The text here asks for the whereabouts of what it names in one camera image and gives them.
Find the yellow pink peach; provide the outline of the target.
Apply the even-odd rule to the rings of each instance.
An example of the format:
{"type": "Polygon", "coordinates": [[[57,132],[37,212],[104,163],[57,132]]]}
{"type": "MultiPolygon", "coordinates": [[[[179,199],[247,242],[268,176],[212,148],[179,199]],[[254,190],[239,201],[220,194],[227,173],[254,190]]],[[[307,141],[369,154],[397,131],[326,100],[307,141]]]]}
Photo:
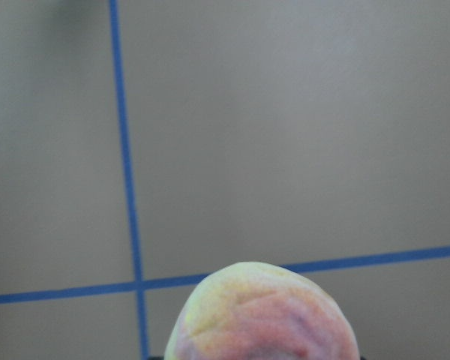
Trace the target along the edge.
{"type": "Polygon", "coordinates": [[[337,302],[313,281],[264,262],[205,277],[181,309],[165,359],[360,359],[337,302]]]}

